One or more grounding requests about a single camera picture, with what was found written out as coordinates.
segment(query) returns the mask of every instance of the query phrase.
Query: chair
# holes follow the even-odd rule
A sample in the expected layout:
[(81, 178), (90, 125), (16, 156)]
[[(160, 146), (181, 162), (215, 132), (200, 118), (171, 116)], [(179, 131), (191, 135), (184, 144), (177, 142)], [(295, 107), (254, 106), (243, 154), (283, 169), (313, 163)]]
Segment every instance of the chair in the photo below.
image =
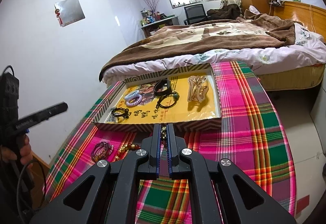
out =
[(184, 20), (185, 25), (192, 25), (199, 22), (208, 21), (208, 17), (202, 3), (185, 7), (185, 15), (187, 17), (187, 19)]

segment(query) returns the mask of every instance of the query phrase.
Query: person's hand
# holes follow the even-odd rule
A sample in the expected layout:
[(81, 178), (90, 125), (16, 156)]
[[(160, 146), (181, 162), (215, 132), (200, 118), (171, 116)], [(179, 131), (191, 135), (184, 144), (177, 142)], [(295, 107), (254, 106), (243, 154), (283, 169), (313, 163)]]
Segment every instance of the person's hand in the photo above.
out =
[[(29, 144), (29, 138), (27, 135), (24, 135), (24, 143), (25, 146), (20, 149), (20, 155), (22, 156), (21, 158), (21, 163), (22, 165), (27, 164), (29, 161), (33, 159), (33, 156), (31, 154), (32, 148), (31, 145)], [(9, 162), (9, 160), (17, 160), (17, 155), (7, 147), (0, 147), (1, 148), (1, 155), (2, 155), (2, 160), (4, 162)]]

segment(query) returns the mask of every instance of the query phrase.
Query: table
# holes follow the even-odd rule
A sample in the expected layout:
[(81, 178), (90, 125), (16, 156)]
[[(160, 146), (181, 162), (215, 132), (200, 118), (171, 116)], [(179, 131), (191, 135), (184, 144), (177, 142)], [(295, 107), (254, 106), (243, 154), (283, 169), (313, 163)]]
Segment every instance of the table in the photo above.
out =
[(168, 18), (156, 21), (154, 23), (144, 25), (141, 27), (141, 29), (144, 31), (145, 37), (148, 38), (151, 36), (151, 32), (154, 30), (157, 30), (159, 28), (159, 25), (162, 25), (162, 24), (167, 24), (168, 26), (180, 25), (178, 17), (172, 16), (172, 17), (168, 17)]
[[(213, 64), (220, 92), (220, 131), (185, 133), (188, 145), (205, 158), (228, 158), (292, 215), (296, 208), (294, 163), (278, 114), (256, 76), (245, 63)], [(47, 199), (52, 200), (94, 163), (95, 144), (109, 140), (115, 149), (134, 141), (135, 132), (99, 131), (92, 120), (107, 101), (110, 89), (95, 103), (70, 134), (47, 177)], [(166, 162), (162, 152), (161, 163)], [(161, 166), (160, 179), (141, 181), (136, 223), (191, 223), (187, 180), (170, 180)]]

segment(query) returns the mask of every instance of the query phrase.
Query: bracelet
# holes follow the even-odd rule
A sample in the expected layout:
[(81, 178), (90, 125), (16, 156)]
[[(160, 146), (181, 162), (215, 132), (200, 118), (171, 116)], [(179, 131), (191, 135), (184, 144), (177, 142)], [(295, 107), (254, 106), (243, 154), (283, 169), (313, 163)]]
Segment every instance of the bracelet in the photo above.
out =
[[(174, 98), (174, 102), (173, 102), (173, 104), (172, 104), (172, 105), (169, 105), (169, 106), (164, 106), (164, 105), (162, 105), (161, 102), (162, 102), (165, 98), (167, 98), (167, 97), (169, 97), (169, 96), (172, 96), (172, 97)], [(177, 101), (179, 100), (179, 98), (180, 98), (180, 95), (179, 95), (176, 91), (173, 91), (173, 92), (170, 93), (170, 94), (163, 95), (163, 96), (161, 96), (161, 97), (159, 98), (159, 100), (158, 100), (158, 102), (157, 102), (157, 104), (156, 104), (156, 109), (159, 109), (160, 107), (161, 107), (161, 108), (164, 108), (164, 109), (168, 109), (168, 108), (170, 108), (170, 107), (173, 107), (173, 106), (175, 106), (175, 104), (177, 103)]]
[(117, 122), (118, 122), (119, 121), (118, 117), (129, 118), (129, 116), (131, 115), (131, 112), (129, 113), (128, 108), (113, 107), (113, 108), (111, 108), (111, 114), (112, 114), (112, 116), (117, 118)]
[(91, 152), (91, 158), (93, 162), (98, 162), (99, 160), (105, 159), (110, 156), (113, 152), (113, 145), (107, 142), (97, 143)]
[(136, 90), (136, 91), (133, 91), (133, 92), (127, 94), (127, 95), (124, 97), (124, 99), (125, 99), (125, 100), (131, 100), (130, 98), (132, 98), (132, 97), (133, 97), (134, 95), (136, 95), (136, 94), (139, 94), (139, 90)]
[(141, 147), (139, 147), (137, 144), (124, 144), (117, 152), (117, 155), (115, 156), (115, 160), (118, 161), (121, 159), (121, 156), (127, 152), (128, 150), (138, 150)]
[(139, 94), (139, 90), (136, 90), (136, 91), (133, 91), (133, 92), (127, 94), (124, 97), (124, 99), (126, 101), (126, 106), (133, 107), (133, 106), (137, 106), (141, 103), (142, 96), (141, 96), (141, 94)]
[[(166, 89), (159, 92), (161, 88), (166, 86)], [(158, 83), (155, 84), (154, 86), (154, 95), (155, 96), (162, 96), (162, 95), (167, 95), (172, 93), (172, 87), (171, 87), (171, 81), (169, 79), (163, 79), (159, 81)]]

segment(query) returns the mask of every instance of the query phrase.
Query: brown blanket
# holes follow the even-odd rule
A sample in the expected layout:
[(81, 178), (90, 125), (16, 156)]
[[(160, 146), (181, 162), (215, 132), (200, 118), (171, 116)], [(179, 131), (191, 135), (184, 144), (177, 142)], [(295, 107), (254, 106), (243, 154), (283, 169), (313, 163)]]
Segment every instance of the brown blanket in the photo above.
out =
[(141, 61), (195, 55), (212, 49), (283, 47), (295, 43), (294, 21), (266, 14), (255, 15), (246, 10), (244, 19), (214, 20), (188, 26), (168, 26), (154, 36), (132, 44), (114, 56), (102, 68)]

